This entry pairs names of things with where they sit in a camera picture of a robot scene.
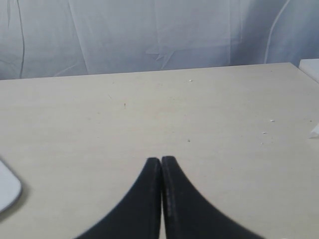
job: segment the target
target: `white curtain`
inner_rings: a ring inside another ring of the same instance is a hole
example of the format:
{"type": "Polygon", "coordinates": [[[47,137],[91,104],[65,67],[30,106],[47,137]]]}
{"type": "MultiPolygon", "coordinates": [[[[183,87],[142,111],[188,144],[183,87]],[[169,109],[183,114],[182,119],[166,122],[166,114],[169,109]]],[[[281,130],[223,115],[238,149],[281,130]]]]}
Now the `white curtain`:
{"type": "Polygon", "coordinates": [[[319,0],[0,0],[0,79],[319,58],[319,0]]]}

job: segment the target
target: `white fabric backdrop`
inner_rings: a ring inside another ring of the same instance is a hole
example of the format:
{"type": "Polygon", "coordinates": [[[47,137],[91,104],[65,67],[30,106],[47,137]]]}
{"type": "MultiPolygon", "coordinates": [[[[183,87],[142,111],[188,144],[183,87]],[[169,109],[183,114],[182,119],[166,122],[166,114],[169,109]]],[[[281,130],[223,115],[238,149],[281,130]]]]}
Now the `white fabric backdrop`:
{"type": "Polygon", "coordinates": [[[0,79],[319,58],[319,0],[0,0],[0,79]]]}

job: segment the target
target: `beige table surface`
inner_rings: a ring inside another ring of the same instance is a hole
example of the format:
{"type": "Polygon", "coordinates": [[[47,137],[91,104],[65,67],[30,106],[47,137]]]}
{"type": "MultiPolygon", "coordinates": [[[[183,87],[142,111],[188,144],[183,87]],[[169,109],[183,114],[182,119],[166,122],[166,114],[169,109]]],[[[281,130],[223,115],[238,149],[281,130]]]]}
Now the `beige table surface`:
{"type": "Polygon", "coordinates": [[[319,84],[291,64],[0,81],[0,155],[24,188],[0,238],[72,239],[147,157],[175,155],[242,225],[318,239],[318,122],[319,84]]]}

